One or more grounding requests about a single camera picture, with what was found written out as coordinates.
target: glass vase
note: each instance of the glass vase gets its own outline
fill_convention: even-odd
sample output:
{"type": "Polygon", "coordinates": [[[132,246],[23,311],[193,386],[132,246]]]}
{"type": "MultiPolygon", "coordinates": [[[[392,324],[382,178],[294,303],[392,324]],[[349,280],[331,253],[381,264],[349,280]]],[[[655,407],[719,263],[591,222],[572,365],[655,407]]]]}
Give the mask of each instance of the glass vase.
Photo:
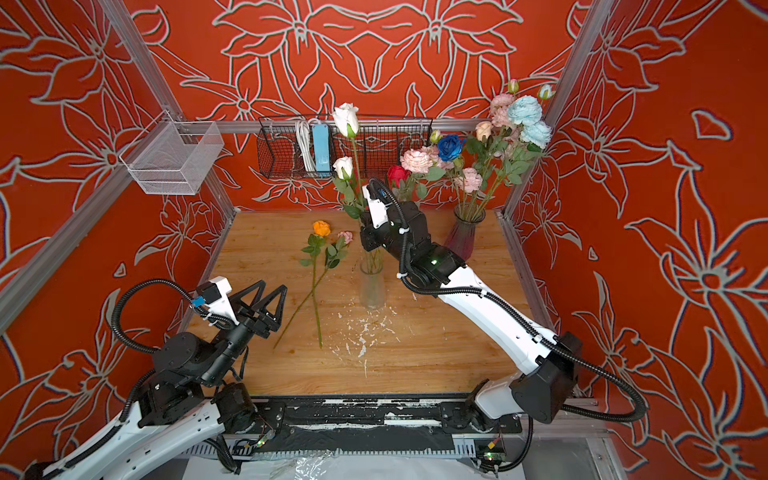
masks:
{"type": "Polygon", "coordinates": [[[386,303],[386,288],[381,250],[365,252],[357,270],[359,271],[360,305],[368,310],[382,308],[386,303]]]}
{"type": "Polygon", "coordinates": [[[462,215],[458,207],[459,205],[456,205],[453,208],[456,222],[453,224],[451,231],[448,232],[445,246],[466,261],[472,256],[472,251],[475,249],[475,229],[480,222],[485,220],[485,211],[483,210],[477,218],[465,220],[462,218],[465,215],[462,215]]]}

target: wooden tabletop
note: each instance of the wooden tabletop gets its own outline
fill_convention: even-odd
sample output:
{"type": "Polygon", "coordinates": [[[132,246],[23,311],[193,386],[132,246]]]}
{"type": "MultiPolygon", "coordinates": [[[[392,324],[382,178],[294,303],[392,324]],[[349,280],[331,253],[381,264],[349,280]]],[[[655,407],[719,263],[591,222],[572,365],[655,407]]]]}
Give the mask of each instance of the wooden tabletop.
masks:
{"type": "MultiPolygon", "coordinates": [[[[453,225],[450,210],[428,210],[429,232],[442,243],[453,225]]],[[[312,303],[307,302],[280,343],[282,329],[250,343],[244,383],[252,395],[326,393],[468,392],[486,378],[516,372],[515,364],[457,310],[431,296],[416,296],[396,278],[397,260],[385,255],[386,306],[369,312],[357,305],[358,225],[341,212],[238,214],[214,268],[236,292],[258,280],[266,291],[288,287],[283,328],[310,291],[312,267],[299,264],[315,220],[327,221],[332,238],[355,232],[349,255],[317,287],[323,348],[317,341],[312,303]]],[[[530,316],[501,227],[488,212],[478,227],[468,265],[496,293],[530,316]]],[[[195,316],[189,331],[212,339],[215,331],[195,316]]],[[[240,368],[240,361],[235,364],[240,368]]]]}

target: blue rose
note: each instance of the blue rose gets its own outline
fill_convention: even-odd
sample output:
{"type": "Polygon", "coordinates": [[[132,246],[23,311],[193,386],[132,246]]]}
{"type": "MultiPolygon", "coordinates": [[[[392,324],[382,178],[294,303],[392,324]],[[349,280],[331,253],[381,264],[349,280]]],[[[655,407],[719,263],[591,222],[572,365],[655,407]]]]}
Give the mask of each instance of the blue rose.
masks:
{"type": "Polygon", "coordinates": [[[541,120],[541,105],[531,95],[525,95],[509,106],[507,114],[515,125],[533,125],[541,120]]]}
{"type": "Polygon", "coordinates": [[[446,135],[437,142],[438,155],[444,162],[453,161],[462,154],[464,142],[458,135],[446,135]]]}
{"type": "Polygon", "coordinates": [[[537,121],[533,125],[525,125],[520,132],[520,140],[530,141],[539,147],[546,148],[552,139],[552,129],[543,121],[537,121]]]}

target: orange rose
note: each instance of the orange rose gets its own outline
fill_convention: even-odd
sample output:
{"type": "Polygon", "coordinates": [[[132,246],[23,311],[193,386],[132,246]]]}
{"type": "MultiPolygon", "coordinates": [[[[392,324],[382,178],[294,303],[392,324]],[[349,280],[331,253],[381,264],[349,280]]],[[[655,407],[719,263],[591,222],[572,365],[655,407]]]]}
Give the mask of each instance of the orange rose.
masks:
{"type": "Polygon", "coordinates": [[[312,228],[315,229],[315,235],[320,235],[321,237],[328,237],[331,234],[331,226],[322,220],[313,223],[312,228]]]}

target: floral wallpaper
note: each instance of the floral wallpaper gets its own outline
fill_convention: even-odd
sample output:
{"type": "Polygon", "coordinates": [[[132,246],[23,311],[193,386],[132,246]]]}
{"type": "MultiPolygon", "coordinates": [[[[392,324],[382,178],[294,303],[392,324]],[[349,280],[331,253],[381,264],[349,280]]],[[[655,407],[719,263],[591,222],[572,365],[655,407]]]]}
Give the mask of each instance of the floral wallpaper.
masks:
{"type": "MultiPolygon", "coordinates": [[[[0,336],[0,478],[66,456],[117,415],[152,365],[112,335],[115,303],[149,278],[192,290],[226,222],[206,185],[184,197],[128,187],[0,336]]],[[[131,299],[122,323],[133,338],[161,345],[186,310],[173,290],[149,288],[131,299]]]]}
{"type": "Polygon", "coordinates": [[[92,0],[0,4],[0,290],[160,113],[92,0]]]}
{"type": "Polygon", "coordinates": [[[629,478],[768,472],[767,42],[764,3],[615,2],[514,212],[555,324],[645,395],[629,478]]]}
{"type": "MultiPolygon", "coordinates": [[[[1,290],[160,108],[92,0],[0,2],[0,81],[1,290]]],[[[0,478],[67,455],[116,414],[151,363],[111,335],[115,302],[151,277],[194,288],[225,223],[207,187],[193,197],[123,192],[0,335],[0,478]]],[[[170,291],[141,296],[126,328],[160,344],[185,307],[170,291]]]]}
{"type": "MultiPolygon", "coordinates": [[[[191,120],[360,113],[485,117],[510,78],[556,83],[589,0],[183,2],[126,0],[191,120]]],[[[216,172],[244,210],[337,204],[329,180],[266,179],[257,137],[227,135],[216,172]]],[[[504,203],[498,191],[492,205],[504,203]]],[[[448,200],[434,184],[427,204],[448,200]]]]}

